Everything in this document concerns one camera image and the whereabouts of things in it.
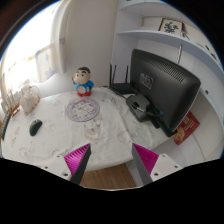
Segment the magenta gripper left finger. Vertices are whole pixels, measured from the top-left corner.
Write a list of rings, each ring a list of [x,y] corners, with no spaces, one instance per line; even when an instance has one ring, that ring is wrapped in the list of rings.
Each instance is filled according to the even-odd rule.
[[[84,175],[88,160],[91,155],[91,145],[86,144],[64,157],[64,160],[71,172],[70,181],[79,185]]]

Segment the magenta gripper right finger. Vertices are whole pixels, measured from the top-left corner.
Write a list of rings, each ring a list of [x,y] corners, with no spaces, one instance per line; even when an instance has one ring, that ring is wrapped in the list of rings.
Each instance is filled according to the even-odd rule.
[[[147,185],[152,183],[151,172],[159,156],[135,143],[132,144],[132,155],[143,184]]]

